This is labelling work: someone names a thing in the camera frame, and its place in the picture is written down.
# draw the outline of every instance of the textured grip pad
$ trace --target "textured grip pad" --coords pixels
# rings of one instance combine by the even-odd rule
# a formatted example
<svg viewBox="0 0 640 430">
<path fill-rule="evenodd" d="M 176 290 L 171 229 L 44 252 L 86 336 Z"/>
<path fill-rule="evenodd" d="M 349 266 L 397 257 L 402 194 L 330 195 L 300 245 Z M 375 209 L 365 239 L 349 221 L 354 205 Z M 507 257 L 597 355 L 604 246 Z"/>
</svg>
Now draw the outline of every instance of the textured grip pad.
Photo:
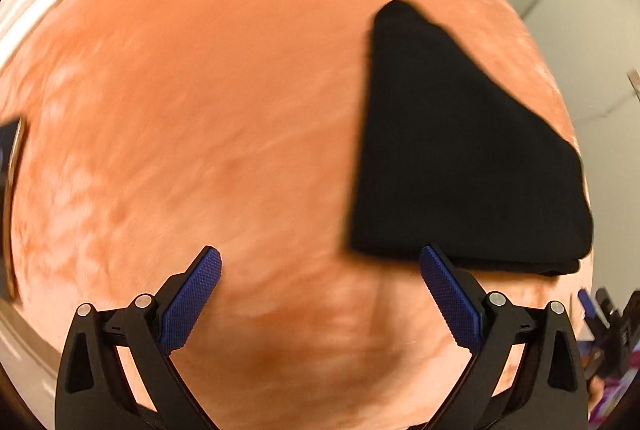
<svg viewBox="0 0 640 430">
<path fill-rule="evenodd" d="M 477 352 L 482 347 L 480 314 L 436 251 L 420 253 L 420 273 L 459 347 Z"/>
<path fill-rule="evenodd" d="M 598 316 L 593 300 L 591 300 L 591 296 L 586 289 L 583 288 L 578 291 L 578 300 L 580 300 L 584 309 L 584 315 L 587 318 L 595 318 Z"/>
<path fill-rule="evenodd" d="M 220 253 L 215 248 L 210 248 L 164 311 L 158 347 L 165 356 L 187 342 L 209 296 L 220 280 L 221 273 Z"/>
</svg>

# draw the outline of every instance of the blue gripper pad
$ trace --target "blue gripper pad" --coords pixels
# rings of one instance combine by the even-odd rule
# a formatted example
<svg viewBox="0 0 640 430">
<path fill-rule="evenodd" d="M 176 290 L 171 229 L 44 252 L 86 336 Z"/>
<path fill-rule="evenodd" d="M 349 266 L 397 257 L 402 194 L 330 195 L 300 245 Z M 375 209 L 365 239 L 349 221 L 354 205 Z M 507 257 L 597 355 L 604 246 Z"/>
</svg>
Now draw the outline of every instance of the blue gripper pad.
<svg viewBox="0 0 640 430">
<path fill-rule="evenodd" d="M 191 270 L 171 304 L 164 309 L 158 347 L 165 356 L 187 343 L 221 273 L 220 253 L 209 247 Z"/>
<path fill-rule="evenodd" d="M 478 352 L 482 347 L 481 314 L 430 246 L 420 253 L 420 273 L 458 347 Z"/>
<path fill-rule="evenodd" d="M 586 289 L 583 288 L 578 291 L 578 300 L 580 300 L 584 309 L 584 315 L 587 318 L 595 318 L 598 316 L 596 306 L 594 306 L 593 300 L 591 300 L 591 296 Z"/>
</svg>

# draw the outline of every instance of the orange fabric surface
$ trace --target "orange fabric surface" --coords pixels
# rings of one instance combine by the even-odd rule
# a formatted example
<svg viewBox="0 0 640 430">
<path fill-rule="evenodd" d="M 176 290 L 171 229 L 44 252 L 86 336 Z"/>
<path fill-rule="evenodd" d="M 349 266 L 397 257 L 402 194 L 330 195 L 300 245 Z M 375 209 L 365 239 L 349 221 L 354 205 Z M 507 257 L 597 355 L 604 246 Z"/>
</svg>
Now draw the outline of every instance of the orange fabric surface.
<svg viewBox="0 0 640 430">
<path fill-rule="evenodd" d="M 172 359 L 220 428 L 394 430 L 430 418 L 468 352 L 417 269 L 342 249 L 367 35 L 389 1 L 51 10 L 0 74 L 2 118 L 24 114 L 29 128 L 12 237 L 18 308 L 35 330 L 62 349 L 78 304 L 123 307 L 213 245 L 222 280 Z M 576 144 L 505 0 L 412 1 Z M 591 257 L 559 279 L 478 277 L 514 303 L 562 301 L 578 326 L 572 298 L 590 285 Z M 501 388 L 513 373 L 512 360 Z"/>
</svg>

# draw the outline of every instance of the black towel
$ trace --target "black towel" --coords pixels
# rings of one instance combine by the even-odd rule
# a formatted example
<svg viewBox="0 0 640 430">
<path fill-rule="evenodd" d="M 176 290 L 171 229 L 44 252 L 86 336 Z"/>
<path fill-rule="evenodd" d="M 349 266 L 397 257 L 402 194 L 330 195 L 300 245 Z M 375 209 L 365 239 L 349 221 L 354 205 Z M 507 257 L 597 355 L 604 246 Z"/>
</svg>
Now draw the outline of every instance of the black towel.
<svg viewBox="0 0 640 430">
<path fill-rule="evenodd" d="M 495 84 L 441 27 L 392 1 L 371 34 L 348 244 L 457 266 L 564 275 L 593 220 L 574 147 Z"/>
</svg>

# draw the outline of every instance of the black device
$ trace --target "black device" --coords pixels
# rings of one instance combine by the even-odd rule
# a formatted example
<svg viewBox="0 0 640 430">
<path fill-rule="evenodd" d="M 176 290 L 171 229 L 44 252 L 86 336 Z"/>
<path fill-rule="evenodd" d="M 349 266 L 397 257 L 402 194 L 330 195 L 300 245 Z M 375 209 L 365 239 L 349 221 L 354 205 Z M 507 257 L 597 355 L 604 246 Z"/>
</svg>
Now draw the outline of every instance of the black device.
<svg viewBox="0 0 640 430">
<path fill-rule="evenodd" d="M 17 297 L 14 261 L 11 254 L 11 208 L 14 180 L 22 150 L 24 121 L 14 118 L 0 125 L 0 195 L 2 196 L 2 227 L 0 229 L 0 298 L 14 301 Z"/>
<path fill-rule="evenodd" d="M 604 287 L 596 291 L 595 300 L 585 289 L 580 290 L 578 299 L 594 338 L 586 379 L 619 380 L 629 370 L 631 355 L 640 342 L 640 290 L 631 295 L 622 315 Z"/>
<path fill-rule="evenodd" d="M 169 358 L 184 345 L 222 269 L 205 247 L 183 274 L 155 296 L 123 309 L 82 304 L 66 339 L 56 390 L 59 430 L 214 430 Z M 587 387 L 569 318 L 559 302 L 544 309 L 514 306 L 485 293 L 474 277 L 452 267 L 436 247 L 420 256 L 422 277 L 458 345 L 472 358 L 429 430 L 584 430 Z M 526 344 L 513 386 L 492 396 L 511 347 Z M 116 346 L 129 347 L 158 412 L 136 404 Z"/>
</svg>

